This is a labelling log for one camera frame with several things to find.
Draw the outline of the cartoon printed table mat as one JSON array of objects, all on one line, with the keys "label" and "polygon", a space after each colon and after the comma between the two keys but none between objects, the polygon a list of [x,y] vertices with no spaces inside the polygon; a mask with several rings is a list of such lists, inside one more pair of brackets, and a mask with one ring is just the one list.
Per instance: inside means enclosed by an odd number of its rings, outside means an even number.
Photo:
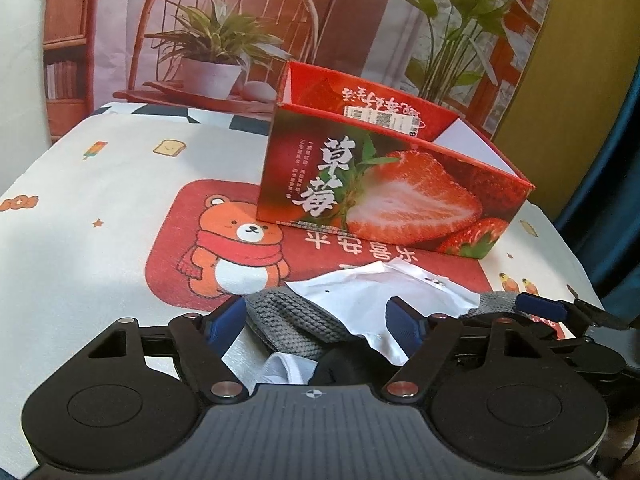
[{"label": "cartoon printed table mat", "polygon": [[35,461],[27,397],[116,318],[163,325],[231,294],[405,260],[476,292],[529,284],[596,302],[544,213],[525,204],[483,260],[259,224],[267,139],[249,119],[109,110],[85,119],[1,196],[1,467]]}]

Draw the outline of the white fabric piece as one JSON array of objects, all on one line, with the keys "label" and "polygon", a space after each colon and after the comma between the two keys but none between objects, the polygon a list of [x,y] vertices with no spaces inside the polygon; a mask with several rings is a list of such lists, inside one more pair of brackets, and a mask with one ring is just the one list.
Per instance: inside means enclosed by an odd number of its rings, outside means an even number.
[{"label": "white fabric piece", "polygon": [[458,318],[480,305],[476,292],[399,258],[288,281],[286,286],[339,320],[352,335],[367,339],[396,366],[404,365],[408,356],[386,327],[390,298],[401,298],[425,316],[445,313]]}]

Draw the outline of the living room scene backdrop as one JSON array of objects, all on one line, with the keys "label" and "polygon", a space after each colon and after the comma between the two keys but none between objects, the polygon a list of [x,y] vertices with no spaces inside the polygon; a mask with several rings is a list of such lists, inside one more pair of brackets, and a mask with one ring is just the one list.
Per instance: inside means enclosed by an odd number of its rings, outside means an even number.
[{"label": "living room scene backdrop", "polygon": [[[43,84],[53,139],[108,101],[202,106],[163,32],[215,0],[46,0]],[[286,61],[316,64],[454,110],[493,136],[550,0],[220,0],[280,42],[250,58],[213,110],[261,115]]]}]

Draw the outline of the red strawberry cardboard box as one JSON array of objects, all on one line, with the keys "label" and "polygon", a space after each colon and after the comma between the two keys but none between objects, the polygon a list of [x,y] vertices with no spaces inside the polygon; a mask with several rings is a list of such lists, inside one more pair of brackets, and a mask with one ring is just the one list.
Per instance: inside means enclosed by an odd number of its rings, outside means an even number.
[{"label": "red strawberry cardboard box", "polygon": [[285,226],[480,259],[532,189],[452,110],[291,62],[274,104],[257,214]]}]

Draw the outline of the grey knitted cloth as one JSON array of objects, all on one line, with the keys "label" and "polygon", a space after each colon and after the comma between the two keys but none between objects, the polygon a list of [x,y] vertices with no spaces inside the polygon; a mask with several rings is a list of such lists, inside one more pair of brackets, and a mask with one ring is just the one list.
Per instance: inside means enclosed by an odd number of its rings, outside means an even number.
[{"label": "grey knitted cloth", "polygon": [[[465,315],[512,312],[514,292],[484,292],[480,305]],[[245,297],[247,322],[265,344],[277,352],[318,360],[331,344],[353,341],[346,327],[325,310],[292,292],[288,286]]]}]

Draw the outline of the black soft cloth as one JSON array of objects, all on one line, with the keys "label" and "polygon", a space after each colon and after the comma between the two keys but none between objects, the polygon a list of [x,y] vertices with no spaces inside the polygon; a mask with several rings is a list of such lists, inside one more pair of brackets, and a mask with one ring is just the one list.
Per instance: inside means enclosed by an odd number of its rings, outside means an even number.
[{"label": "black soft cloth", "polygon": [[319,359],[308,384],[312,386],[370,385],[380,390],[399,370],[365,339],[334,344]]}]

